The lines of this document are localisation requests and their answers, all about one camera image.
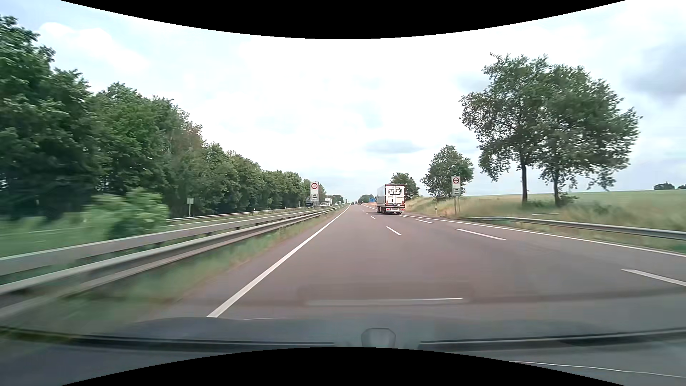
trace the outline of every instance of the windshield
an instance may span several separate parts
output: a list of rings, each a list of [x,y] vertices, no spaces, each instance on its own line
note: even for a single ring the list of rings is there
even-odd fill
[[[0,10],[0,383],[155,339],[686,376],[686,3],[343,39],[114,11]]]

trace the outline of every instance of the grass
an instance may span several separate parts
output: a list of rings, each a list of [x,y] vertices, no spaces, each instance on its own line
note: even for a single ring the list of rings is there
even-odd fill
[[[116,328],[171,306],[203,282],[249,261],[280,241],[315,227],[338,213],[325,214],[83,294],[60,299],[48,306],[17,315],[12,320],[3,321],[2,324],[78,334]]]
[[[518,194],[465,196],[460,198],[458,213],[455,213],[453,208],[453,200],[447,200],[438,204],[438,215],[446,218],[479,216],[546,218],[579,223],[686,231],[686,190],[580,192],[571,195],[579,199],[562,208],[555,207],[552,194],[530,194],[529,205],[526,207],[522,207],[521,196]],[[409,201],[407,210],[433,215],[434,206],[435,202],[431,198],[421,197]],[[533,216],[533,214],[548,213],[555,214]],[[523,223],[502,222],[499,225],[686,253],[686,243],[678,240]]]

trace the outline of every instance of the sign post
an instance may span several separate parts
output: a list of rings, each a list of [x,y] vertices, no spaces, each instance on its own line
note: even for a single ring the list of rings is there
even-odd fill
[[[309,184],[309,195],[312,201],[312,207],[319,207],[319,182],[313,181]]]
[[[458,206],[460,205],[460,196],[462,195],[462,179],[460,178],[460,176],[453,176],[452,183],[453,183],[453,212],[457,216],[458,212],[460,211]]]
[[[195,201],[194,197],[186,198],[186,204],[188,204],[188,217],[191,216],[191,204]]]

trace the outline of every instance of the sky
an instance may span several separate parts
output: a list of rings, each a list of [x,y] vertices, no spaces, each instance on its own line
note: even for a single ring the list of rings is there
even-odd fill
[[[521,193],[514,168],[478,169],[478,142],[460,97],[481,91],[490,53],[582,65],[643,116],[631,165],[612,190],[686,183],[686,2],[628,0],[485,30],[412,38],[316,40],[202,30],[58,0],[4,0],[79,69],[93,91],[123,82],[175,99],[203,137],[258,162],[319,181],[329,194],[375,194],[394,172],[420,179],[449,144],[475,164],[467,194]],[[531,193],[552,187],[529,173]],[[585,190],[580,184],[578,191]]]

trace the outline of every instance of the white truck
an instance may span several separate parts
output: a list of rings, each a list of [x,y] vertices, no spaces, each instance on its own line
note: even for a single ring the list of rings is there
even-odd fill
[[[405,186],[387,183],[377,189],[377,213],[400,214],[405,211]]]

